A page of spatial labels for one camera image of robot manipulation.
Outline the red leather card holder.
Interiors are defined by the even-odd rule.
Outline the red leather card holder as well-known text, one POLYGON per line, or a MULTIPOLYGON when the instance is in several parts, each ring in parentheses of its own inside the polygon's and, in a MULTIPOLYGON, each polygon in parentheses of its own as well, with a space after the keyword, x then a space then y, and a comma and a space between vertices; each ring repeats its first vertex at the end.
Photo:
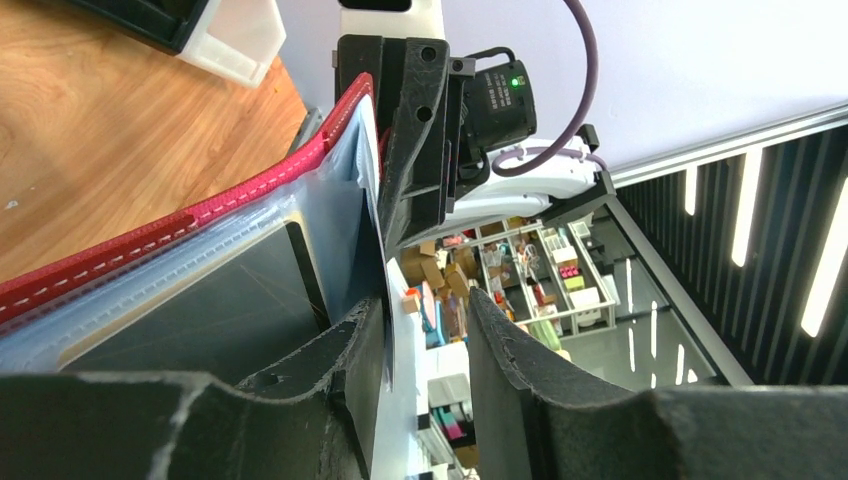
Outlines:
POLYGON ((63 371, 59 356, 288 220, 308 235, 326 330, 378 297, 385 336, 382 242, 363 174, 372 116, 365 94, 351 94, 303 146, 258 175, 5 281, 2 477, 250 479, 247 421, 259 400, 240 381, 201 371, 63 371))

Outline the black credit card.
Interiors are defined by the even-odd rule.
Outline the black credit card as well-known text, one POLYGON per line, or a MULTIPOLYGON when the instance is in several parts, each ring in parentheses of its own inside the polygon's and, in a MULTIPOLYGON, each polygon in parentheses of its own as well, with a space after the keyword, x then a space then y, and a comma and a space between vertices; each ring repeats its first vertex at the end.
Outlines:
POLYGON ((288 220, 59 356, 63 371, 201 371, 236 384, 330 326, 305 228, 288 220))

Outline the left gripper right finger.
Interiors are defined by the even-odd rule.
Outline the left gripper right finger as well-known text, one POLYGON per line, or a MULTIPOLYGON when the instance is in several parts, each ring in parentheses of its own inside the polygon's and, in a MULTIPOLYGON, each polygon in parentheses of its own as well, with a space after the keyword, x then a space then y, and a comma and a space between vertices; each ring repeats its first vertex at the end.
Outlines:
POLYGON ((563 359, 472 290, 472 405, 483 479, 625 479, 636 472, 607 406, 630 391, 563 359))

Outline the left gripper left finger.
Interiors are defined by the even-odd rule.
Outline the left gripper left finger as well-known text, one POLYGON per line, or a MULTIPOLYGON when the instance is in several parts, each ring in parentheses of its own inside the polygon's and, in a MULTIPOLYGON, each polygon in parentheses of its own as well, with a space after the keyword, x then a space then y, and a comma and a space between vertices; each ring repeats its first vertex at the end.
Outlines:
POLYGON ((342 321, 253 373, 239 390, 250 479, 367 479, 383 371, 384 302, 366 297, 342 321))

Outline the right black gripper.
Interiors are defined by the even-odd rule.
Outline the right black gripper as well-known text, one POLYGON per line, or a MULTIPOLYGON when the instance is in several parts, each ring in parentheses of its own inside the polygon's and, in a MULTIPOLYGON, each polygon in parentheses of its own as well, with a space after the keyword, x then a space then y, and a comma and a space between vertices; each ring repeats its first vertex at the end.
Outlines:
POLYGON ((381 153, 377 200, 386 251, 501 219, 515 193, 498 193, 488 153, 535 133, 532 89, 506 47, 453 57, 444 40, 346 34, 336 89, 373 81, 381 153))

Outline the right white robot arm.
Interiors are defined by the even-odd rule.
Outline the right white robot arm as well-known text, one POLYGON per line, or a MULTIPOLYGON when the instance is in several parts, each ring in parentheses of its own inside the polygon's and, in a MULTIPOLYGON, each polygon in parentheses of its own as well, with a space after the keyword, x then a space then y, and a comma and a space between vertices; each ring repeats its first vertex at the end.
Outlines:
POLYGON ((539 167, 532 86, 505 47, 454 57, 447 42, 346 34, 336 94, 373 107, 363 165, 386 253, 512 216, 577 220, 614 194, 585 124, 539 167))

